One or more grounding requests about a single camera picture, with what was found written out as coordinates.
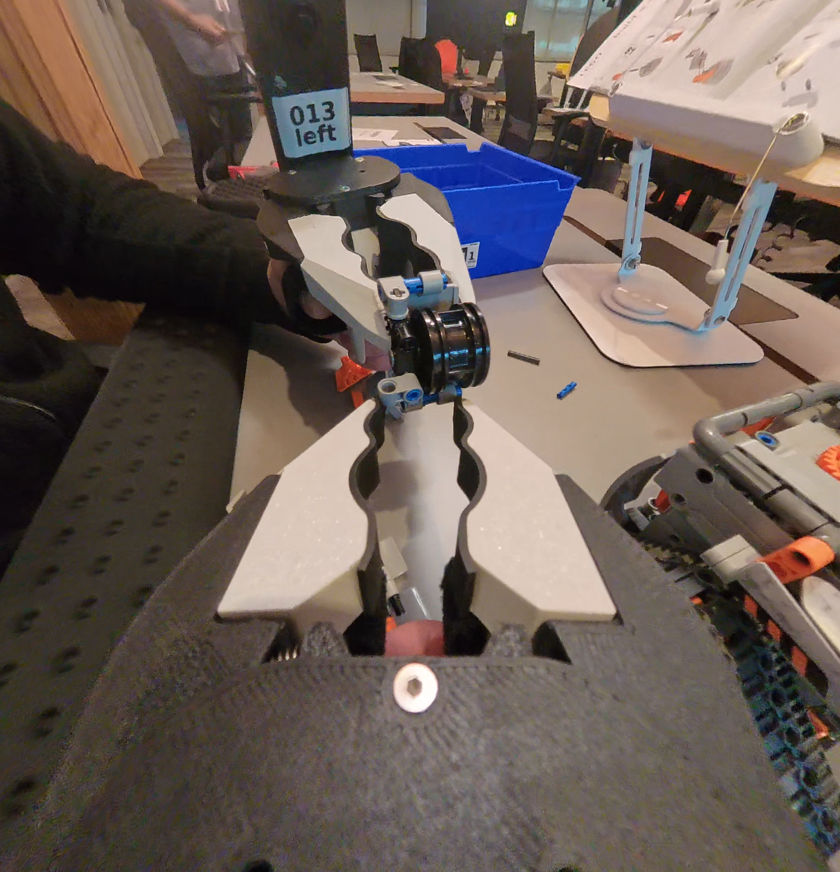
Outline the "person's left hand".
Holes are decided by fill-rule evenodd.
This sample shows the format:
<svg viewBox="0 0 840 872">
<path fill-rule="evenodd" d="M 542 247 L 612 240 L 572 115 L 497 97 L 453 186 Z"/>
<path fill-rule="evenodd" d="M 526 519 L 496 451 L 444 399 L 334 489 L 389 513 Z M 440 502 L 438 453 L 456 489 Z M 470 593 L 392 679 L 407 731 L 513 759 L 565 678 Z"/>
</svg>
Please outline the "person's left hand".
<svg viewBox="0 0 840 872">
<path fill-rule="evenodd" d="M 357 364 L 372 372 L 390 369 L 390 355 L 369 342 L 364 343 L 364 358 L 349 332 L 336 332 L 343 323 L 325 305 L 314 299 L 305 283 L 301 268 L 296 263 L 272 259 L 267 278 L 273 297 L 287 317 L 287 326 L 307 338 L 321 342 L 337 342 Z"/>
</svg>

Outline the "tall black office chair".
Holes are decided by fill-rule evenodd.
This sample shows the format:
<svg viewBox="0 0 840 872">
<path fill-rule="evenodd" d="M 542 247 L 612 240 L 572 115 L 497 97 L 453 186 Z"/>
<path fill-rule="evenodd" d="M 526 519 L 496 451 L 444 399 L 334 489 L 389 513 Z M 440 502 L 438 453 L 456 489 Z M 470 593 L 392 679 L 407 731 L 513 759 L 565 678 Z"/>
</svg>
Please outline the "tall black office chair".
<svg viewBox="0 0 840 872">
<path fill-rule="evenodd" d="M 539 99 L 535 72 L 535 32 L 506 36 L 503 47 L 504 119 L 498 145 L 547 162 L 552 145 L 537 143 Z"/>
</svg>

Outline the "black toy wheel assembly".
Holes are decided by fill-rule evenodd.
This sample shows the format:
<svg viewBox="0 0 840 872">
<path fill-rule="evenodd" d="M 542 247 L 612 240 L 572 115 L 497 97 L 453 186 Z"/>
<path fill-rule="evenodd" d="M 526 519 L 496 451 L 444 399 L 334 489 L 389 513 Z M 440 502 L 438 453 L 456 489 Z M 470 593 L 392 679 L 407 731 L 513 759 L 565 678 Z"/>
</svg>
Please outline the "black toy wheel assembly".
<svg viewBox="0 0 840 872">
<path fill-rule="evenodd" d="M 432 269 L 377 286 L 390 338 L 390 368 L 377 392 L 389 417 L 452 402 L 485 381 L 491 340 L 478 305 L 461 297 L 469 282 Z"/>
</svg>

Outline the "blue plastic bin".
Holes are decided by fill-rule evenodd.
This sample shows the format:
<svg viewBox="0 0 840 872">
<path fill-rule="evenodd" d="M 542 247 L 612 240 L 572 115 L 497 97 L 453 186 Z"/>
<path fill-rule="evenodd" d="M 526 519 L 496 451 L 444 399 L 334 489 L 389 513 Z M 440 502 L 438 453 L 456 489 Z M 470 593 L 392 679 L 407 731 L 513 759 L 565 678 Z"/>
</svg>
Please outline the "blue plastic bin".
<svg viewBox="0 0 840 872">
<path fill-rule="evenodd" d="M 440 190 L 473 279 L 540 267 L 578 176 L 485 143 L 360 149 Z"/>
</svg>

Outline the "white papers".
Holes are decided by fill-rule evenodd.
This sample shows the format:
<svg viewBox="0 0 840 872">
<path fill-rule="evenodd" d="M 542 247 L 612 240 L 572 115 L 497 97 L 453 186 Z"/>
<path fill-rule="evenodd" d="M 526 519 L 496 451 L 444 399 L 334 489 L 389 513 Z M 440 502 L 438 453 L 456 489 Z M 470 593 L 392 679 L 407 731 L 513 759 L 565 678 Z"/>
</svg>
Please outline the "white papers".
<svg viewBox="0 0 840 872">
<path fill-rule="evenodd" d="M 357 127 L 352 129 L 356 148 L 369 150 L 395 147 L 429 147 L 440 145 L 440 141 L 427 133 L 424 128 L 411 125 L 405 129 L 384 127 Z"/>
</svg>

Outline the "large orange ridged toy piece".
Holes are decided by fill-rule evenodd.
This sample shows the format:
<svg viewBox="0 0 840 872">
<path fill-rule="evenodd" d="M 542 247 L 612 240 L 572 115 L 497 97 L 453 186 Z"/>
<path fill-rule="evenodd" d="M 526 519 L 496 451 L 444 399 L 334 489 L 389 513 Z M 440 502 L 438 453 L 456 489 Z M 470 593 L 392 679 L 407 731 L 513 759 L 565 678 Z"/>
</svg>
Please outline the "large orange ridged toy piece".
<svg viewBox="0 0 840 872">
<path fill-rule="evenodd" d="M 336 371 L 336 391 L 350 399 L 353 409 L 360 408 L 369 399 L 370 385 L 376 375 L 377 371 L 343 356 Z"/>
</svg>

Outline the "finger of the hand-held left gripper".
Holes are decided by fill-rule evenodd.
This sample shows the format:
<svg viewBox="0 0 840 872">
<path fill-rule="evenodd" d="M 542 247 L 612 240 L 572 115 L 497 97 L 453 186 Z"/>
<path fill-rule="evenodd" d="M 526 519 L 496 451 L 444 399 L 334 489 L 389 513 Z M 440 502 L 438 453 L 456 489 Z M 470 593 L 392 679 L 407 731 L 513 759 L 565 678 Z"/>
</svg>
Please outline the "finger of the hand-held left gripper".
<svg viewBox="0 0 840 872">
<path fill-rule="evenodd" d="M 390 330 L 375 280 L 349 247 L 349 226 L 339 216 L 306 213 L 287 219 L 311 298 L 339 322 L 352 358 L 368 364 L 392 352 Z"/>
<path fill-rule="evenodd" d="M 436 266 L 454 280 L 459 301 L 476 301 L 458 233 L 450 220 L 418 193 L 393 196 L 377 206 L 376 212 L 380 219 L 408 231 L 412 245 L 430 256 Z"/>
</svg>

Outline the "person's left forearm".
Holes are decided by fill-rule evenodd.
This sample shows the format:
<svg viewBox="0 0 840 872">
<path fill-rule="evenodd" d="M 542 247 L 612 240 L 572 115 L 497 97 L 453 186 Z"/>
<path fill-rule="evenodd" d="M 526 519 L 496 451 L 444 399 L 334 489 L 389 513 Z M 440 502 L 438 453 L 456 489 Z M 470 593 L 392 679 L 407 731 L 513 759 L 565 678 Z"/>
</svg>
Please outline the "person's left forearm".
<svg viewBox="0 0 840 872">
<path fill-rule="evenodd" d="M 0 99 L 0 290 L 22 275 L 49 292 L 287 320 L 262 235 L 52 141 Z"/>
</svg>

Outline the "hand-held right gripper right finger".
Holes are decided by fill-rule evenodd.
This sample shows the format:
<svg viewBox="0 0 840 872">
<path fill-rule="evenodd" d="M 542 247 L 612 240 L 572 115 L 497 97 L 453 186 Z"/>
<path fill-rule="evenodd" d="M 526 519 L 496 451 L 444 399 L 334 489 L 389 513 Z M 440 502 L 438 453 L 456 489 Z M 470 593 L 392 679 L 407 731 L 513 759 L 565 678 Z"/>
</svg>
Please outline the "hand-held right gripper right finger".
<svg viewBox="0 0 840 872">
<path fill-rule="evenodd" d="M 453 409 L 468 499 L 443 581 L 447 622 L 610 624 L 617 607 L 558 476 L 468 400 Z"/>
</svg>

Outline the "white book stand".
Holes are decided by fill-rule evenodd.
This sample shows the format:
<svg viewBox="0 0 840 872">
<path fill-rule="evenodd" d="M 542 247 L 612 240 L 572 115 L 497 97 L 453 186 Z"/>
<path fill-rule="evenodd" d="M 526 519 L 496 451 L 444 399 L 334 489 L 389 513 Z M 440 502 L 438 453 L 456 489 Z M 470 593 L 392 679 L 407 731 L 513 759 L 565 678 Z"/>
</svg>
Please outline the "white book stand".
<svg viewBox="0 0 840 872">
<path fill-rule="evenodd" d="M 632 368 L 753 365 L 760 346 L 732 325 L 734 310 L 777 183 L 807 168 L 825 150 L 822 125 L 804 107 L 732 113 L 718 101 L 687 107 L 624 93 L 591 97 L 589 117 L 632 136 L 622 255 L 615 263 L 564 263 L 544 268 L 545 280 L 596 349 Z M 642 261 L 642 226 L 655 145 L 708 150 L 728 172 L 752 170 L 736 207 L 734 241 L 716 247 L 706 282 L 709 304 L 661 268 Z"/>
</svg>

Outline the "person's right hand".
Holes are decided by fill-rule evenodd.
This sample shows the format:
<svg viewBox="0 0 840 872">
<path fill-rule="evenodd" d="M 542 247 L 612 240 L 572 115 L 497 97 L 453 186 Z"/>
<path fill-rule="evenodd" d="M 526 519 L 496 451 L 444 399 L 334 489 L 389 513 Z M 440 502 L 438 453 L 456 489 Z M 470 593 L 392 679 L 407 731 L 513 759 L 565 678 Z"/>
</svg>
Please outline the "person's right hand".
<svg viewBox="0 0 840 872">
<path fill-rule="evenodd" d="M 390 625 L 385 634 L 384 654 L 390 658 L 443 657 L 443 623 L 423 619 Z"/>
</svg>

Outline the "white instruction booklet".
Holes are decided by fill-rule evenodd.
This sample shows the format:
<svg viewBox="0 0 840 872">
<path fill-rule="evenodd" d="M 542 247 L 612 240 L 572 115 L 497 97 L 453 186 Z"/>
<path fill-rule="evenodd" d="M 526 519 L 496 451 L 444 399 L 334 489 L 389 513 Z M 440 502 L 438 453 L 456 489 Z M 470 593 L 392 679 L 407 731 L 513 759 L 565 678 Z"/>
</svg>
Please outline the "white instruction booklet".
<svg viewBox="0 0 840 872">
<path fill-rule="evenodd" d="M 573 86 L 840 121 L 840 1 L 642 2 Z"/>
</svg>

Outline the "background wooden table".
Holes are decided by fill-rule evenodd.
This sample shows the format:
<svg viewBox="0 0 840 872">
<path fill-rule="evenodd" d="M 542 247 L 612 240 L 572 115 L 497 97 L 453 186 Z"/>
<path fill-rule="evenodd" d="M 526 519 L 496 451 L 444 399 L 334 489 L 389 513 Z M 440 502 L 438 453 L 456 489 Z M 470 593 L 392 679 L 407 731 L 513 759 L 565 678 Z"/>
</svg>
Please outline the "background wooden table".
<svg viewBox="0 0 840 872">
<path fill-rule="evenodd" d="M 349 71 L 350 108 L 355 114 L 435 115 L 445 111 L 445 93 L 396 73 Z"/>
</svg>

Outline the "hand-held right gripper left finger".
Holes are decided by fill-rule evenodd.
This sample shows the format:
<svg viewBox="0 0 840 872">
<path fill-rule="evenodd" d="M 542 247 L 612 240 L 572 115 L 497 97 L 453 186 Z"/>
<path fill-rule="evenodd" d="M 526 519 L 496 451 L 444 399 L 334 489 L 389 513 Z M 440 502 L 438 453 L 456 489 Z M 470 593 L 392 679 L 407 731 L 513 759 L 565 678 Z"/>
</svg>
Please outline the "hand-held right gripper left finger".
<svg viewBox="0 0 840 872">
<path fill-rule="evenodd" d="M 386 621 L 370 496 L 385 410 L 368 400 L 283 468 L 217 608 L 223 620 Z"/>
</svg>

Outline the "grey tracked toy robot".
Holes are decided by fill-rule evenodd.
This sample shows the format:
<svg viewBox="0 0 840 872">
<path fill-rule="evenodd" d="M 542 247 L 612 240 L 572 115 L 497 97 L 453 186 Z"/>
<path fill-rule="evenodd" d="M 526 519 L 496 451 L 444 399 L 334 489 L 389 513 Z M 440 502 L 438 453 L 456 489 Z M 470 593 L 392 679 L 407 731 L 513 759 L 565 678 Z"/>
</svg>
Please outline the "grey tracked toy robot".
<svg viewBox="0 0 840 872">
<path fill-rule="evenodd" d="M 687 591 L 736 668 L 785 798 L 840 852 L 840 383 L 696 423 L 602 509 Z"/>
</svg>

